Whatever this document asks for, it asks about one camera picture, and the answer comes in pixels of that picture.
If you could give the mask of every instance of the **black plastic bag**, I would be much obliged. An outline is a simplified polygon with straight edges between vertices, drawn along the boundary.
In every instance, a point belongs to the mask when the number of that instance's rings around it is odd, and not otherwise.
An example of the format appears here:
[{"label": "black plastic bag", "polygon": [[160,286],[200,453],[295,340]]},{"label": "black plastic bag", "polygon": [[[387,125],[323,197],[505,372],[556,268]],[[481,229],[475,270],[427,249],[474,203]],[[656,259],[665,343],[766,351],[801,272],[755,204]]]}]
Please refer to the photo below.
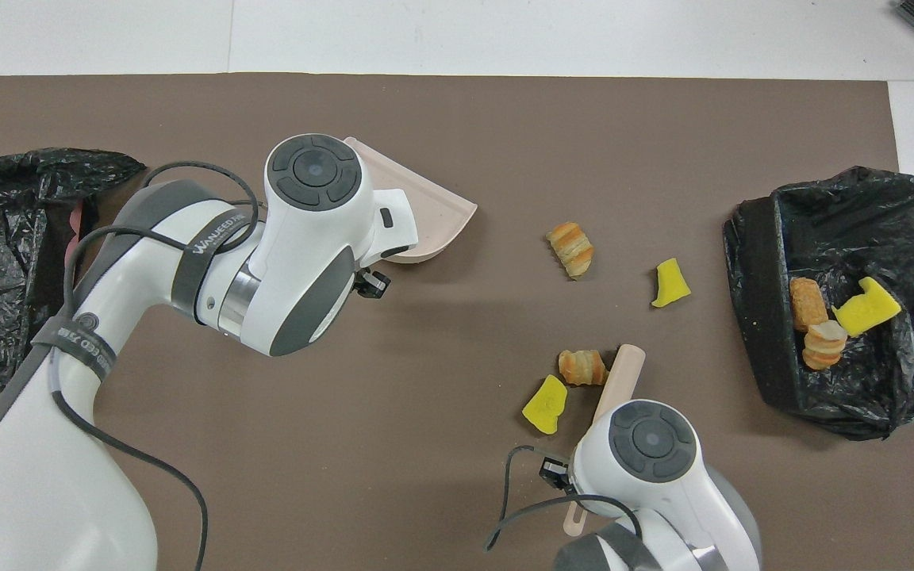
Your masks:
[{"label": "black plastic bag", "polygon": [[[853,167],[827,181],[747,200],[724,226],[732,307],[762,399],[850,440],[886,438],[914,420],[914,177]],[[812,278],[828,306],[877,279],[901,304],[850,337],[842,360],[803,365],[791,278]]]},{"label": "black plastic bag", "polygon": [[0,391],[28,353],[30,337],[62,305],[73,208],[83,200],[89,228],[97,213],[92,197],[143,169],[108,151],[46,148],[0,156]]}]

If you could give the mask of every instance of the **popsicle stick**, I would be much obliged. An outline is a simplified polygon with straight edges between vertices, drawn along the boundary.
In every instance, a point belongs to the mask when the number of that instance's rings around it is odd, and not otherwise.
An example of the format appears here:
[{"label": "popsicle stick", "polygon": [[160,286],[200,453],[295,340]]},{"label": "popsicle stick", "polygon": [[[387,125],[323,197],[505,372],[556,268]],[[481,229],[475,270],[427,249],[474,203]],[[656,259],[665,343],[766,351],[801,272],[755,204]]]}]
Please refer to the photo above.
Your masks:
[{"label": "popsicle stick", "polygon": [[[605,387],[602,388],[601,397],[598,398],[598,406],[595,408],[592,423],[594,420],[598,420],[599,416],[612,411],[616,406],[634,397],[634,389],[637,388],[637,379],[641,376],[646,357],[647,354],[641,347],[627,344],[620,346],[620,350],[616,352],[613,369],[609,371],[609,379],[605,380]],[[563,518],[563,532],[571,538],[576,538],[583,534],[585,523],[587,523],[587,510],[576,502],[570,503],[570,507],[566,510],[566,517]]]}]

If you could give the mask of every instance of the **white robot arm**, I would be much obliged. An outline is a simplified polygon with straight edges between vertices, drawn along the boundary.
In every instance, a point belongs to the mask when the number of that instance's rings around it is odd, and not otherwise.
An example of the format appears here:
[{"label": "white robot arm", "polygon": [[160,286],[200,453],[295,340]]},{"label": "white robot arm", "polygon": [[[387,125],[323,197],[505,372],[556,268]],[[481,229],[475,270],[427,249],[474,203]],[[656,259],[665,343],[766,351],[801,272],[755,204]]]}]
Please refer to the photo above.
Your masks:
[{"label": "white robot arm", "polygon": [[566,495],[507,517],[504,494],[501,521],[486,550],[510,521],[573,501],[614,521],[563,546],[555,571],[762,568],[761,539],[750,509],[720,473],[705,466],[696,431],[671,406],[638,399],[609,409],[592,423],[568,462],[545,458],[540,476]]},{"label": "white robot arm", "polygon": [[382,296],[389,279],[367,267],[417,243],[404,193],[371,188],[362,160],[333,137],[283,141],[264,181],[266,224],[247,238],[249,216],[192,181],[145,188],[119,213],[116,224],[184,247],[108,238],[72,315],[44,326],[0,396],[1,571],[156,567],[138,492],[52,395],[94,422],[99,384],[146,308],[171,305],[262,354],[289,354],[319,339],[353,289]]}]

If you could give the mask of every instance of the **robot control button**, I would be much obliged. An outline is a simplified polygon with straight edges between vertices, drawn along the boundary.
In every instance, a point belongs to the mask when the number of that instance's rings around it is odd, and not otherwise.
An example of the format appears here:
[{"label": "robot control button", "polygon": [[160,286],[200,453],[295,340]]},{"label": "robot control button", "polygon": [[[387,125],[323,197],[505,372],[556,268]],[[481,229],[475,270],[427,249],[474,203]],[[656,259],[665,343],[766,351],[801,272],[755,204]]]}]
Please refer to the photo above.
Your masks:
[{"label": "robot control button", "polygon": [[656,404],[655,402],[632,402],[630,404],[631,408],[634,408],[640,416],[657,416],[660,408],[664,404]]},{"label": "robot control button", "polygon": [[320,203],[320,194],[315,189],[302,186],[291,180],[291,177],[280,178],[277,181],[277,189],[287,198],[302,205],[318,206]]},{"label": "robot control button", "polygon": [[326,186],[337,178],[337,161],[322,148],[310,148],[294,160],[294,177],[306,186]]},{"label": "robot control button", "polygon": [[626,431],[613,436],[613,445],[616,446],[616,456],[620,459],[620,464],[627,464],[635,473],[644,471],[648,458],[634,446],[634,441]]},{"label": "robot control button", "polygon": [[641,412],[638,404],[620,406],[619,411],[613,412],[613,425],[631,427],[641,416],[644,416],[644,413]]},{"label": "robot control button", "polygon": [[396,248],[391,248],[391,249],[381,253],[380,257],[383,259],[387,259],[390,256],[396,256],[397,254],[400,254],[402,252],[407,252],[408,249],[409,249],[409,246],[398,246]]},{"label": "robot control button", "polygon": [[675,444],[675,434],[664,420],[645,419],[634,427],[634,444],[647,458],[665,458]]},{"label": "robot control button", "polygon": [[675,437],[683,444],[693,444],[693,429],[690,429],[689,423],[682,416],[678,415],[671,408],[663,408],[661,419],[669,423],[672,430],[675,430]]},{"label": "robot control button", "polygon": [[355,160],[355,157],[357,156],[355,151],[344,144],[344,142],[335,140],[333,137],[327,135],[314,135],[312,140],[313,146],[327,149],[327,151],[334,153],[334,156],[336,156],[338,159]]},{"label": "robot control button", "polygon": [[359,181],[359,171],[356,167],[348,165],[342,167],[340,172],[340,180],[333,183],[329,188],[327,188],[327,198],[331,202],[341,202],[346,196],[351,194],[352,189],[354,189]]},{"label": "robot control button", "polygon": [[294,137],[284,141],[284,144],[273,155],[271,169],[286,171],[291,166],[291,159],[305,146],[309,146],[309,137]]},{"label": "robot control button", "polygon": [[654,464],[654,476],[674,480],[686,473],[692,465],[693,455],[689,451],[676,449],[669,458]]}]

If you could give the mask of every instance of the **brown table mat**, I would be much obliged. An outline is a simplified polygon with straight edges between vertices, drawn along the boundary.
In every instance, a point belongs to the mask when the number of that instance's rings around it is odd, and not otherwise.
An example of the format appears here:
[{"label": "brown table mat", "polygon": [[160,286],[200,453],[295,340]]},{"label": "brown table mat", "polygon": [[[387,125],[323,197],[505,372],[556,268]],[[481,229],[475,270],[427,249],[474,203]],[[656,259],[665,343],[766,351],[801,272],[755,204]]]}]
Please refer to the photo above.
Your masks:
[{"label": "brown table mat", "polygon": [[[207,569],[548,568],[568,539],[561,508],[482,553],[505,452],[569,453],[595,389],[570,390],[555,437],[520,408],[563,348],[620,343],[648,354],[636,397],[681,409],[750,504],[766,568],[914,568],[914,426],[853,443],[762,404],[721,239],[743,199],[854,165],[896,170],[884,83],[0,77],[0,155],[64,145],[153,166],[209,160],[260,189],[270,148],[304,132],[358,137],[479,210],[439,257],[381,264],[394,279],[384,299],[355,297],[301,353],[265,358],[170,308],[146,314],[95,415],[200,485]],[[543,241],[566,220],[597,249],[580,282]],[[693,296],[654,310],[652,270],[669,257]],[[159,568],[190,568],[189,493],[117,461],[155,517]],[[516,464],[513,507],[555,495],[537,466]]]}]

